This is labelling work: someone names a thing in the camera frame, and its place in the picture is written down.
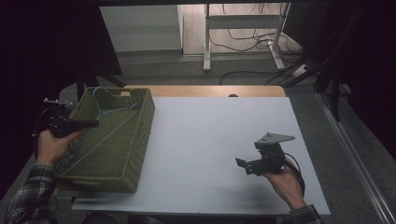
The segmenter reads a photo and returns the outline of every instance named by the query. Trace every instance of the green plastic crate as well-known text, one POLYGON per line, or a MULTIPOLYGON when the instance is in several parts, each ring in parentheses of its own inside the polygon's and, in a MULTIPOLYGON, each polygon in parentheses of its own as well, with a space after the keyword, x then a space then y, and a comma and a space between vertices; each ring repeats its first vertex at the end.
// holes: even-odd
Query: green plastic crate
POLYGON ((56 166, 58 189, 136 192, 154 110, 149 89, 88 88, 71 118, 99 119, 99 127, 85 130, 56 166))

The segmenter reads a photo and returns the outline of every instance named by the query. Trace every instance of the white table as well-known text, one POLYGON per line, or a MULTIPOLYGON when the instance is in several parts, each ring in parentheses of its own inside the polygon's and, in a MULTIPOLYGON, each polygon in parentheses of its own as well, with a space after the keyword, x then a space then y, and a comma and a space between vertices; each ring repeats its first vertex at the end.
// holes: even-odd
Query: white table
POLYGON ((156 111, 136 194, 80 193, 75 210, 137 214, 282 216, 289 208, 262 176, 246 175, 235 157, 261 157, 267 132, 299 162, 305 200, 330 211, 287 97, 154 97, 156 111))

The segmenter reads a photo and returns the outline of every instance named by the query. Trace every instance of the shirt cuff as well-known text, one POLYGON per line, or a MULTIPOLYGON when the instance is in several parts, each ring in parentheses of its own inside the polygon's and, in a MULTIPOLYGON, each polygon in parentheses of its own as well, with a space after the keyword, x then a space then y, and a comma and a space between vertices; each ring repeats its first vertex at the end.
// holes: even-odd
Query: shirt cuff
POLYGON ((322 223, 317 209, 313 204, 290 211, 293 223, 322 223))
POLYGON ((32 167, 29 173, 29 178, 32 177, 44 177, 51 178, 53 177, 54 166, 48 163, 39 163, 32 167))

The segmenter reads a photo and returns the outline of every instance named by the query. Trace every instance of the wall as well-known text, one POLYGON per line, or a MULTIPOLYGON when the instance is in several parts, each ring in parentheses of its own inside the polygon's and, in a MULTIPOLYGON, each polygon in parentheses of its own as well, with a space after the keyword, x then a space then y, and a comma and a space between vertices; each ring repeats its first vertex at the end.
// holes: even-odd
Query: wall
POLYGON ((184 26, 183 6, 177 5, 177 14, 178 14, 178 26, 180 29, 181 47, 183 48, 183 26, 184 26))
POLYGON ((177 6, 100 9, 116 52, 181 49, 177 6))

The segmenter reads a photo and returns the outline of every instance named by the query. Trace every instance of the white panel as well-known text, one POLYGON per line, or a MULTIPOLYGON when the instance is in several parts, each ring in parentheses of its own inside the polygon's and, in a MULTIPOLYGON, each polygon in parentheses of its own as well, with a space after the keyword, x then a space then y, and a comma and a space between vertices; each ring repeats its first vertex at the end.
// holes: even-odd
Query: white panel
POLYGON ((210 29, 276 29, 277 15, 219 15, 210 16, 210 29))
POLYGON ((177 15, 178 15, 178 28, 180 29, 180 41, 181 47, 183 47, 183 25, 184 25, 184 11, 183 6, 177 5, 177 15))
POLYGON ((181 49, 177 6, 100 9, 116 52, 181 49))
POLYGON ((155 97, 148 149, 136 194, 83 193, 73 209, 166 214, 287 215, 262 176, 246 175, 235 157, 261 157, 254 142, 267 132, 302 168, 305 200, 330 214, 290 100, 286 97, 155 97))

